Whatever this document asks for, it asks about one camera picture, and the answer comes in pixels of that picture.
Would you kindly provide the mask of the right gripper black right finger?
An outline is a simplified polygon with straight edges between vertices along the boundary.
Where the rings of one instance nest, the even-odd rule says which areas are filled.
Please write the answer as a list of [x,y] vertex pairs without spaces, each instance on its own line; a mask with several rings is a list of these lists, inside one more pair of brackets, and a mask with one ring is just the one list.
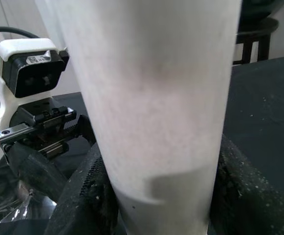
[[218,235],[284,235],[284,193],[276,190],[225,135],[210,220]]

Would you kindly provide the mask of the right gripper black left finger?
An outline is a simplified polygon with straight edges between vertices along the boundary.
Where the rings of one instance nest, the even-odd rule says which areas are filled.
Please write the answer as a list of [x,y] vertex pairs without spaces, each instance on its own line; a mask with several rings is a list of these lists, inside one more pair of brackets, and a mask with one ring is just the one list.
[[113,235],[118,204],[99,147],[93,146],[69,178],[49,220],[47,235]]

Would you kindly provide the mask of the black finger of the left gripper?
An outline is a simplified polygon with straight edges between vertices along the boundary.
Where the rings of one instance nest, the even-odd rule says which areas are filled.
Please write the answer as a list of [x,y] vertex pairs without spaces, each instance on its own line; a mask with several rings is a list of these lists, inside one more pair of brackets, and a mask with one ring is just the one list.
[[19,142],[8,148],[12,172],[49,198],[59,198],[67,182],[59,169],[40,152]]
[[79,130],[80,135],[86,139],[91,146],[96,143],[96,137],[91,122],[85,115],[80,115],[79,117]]

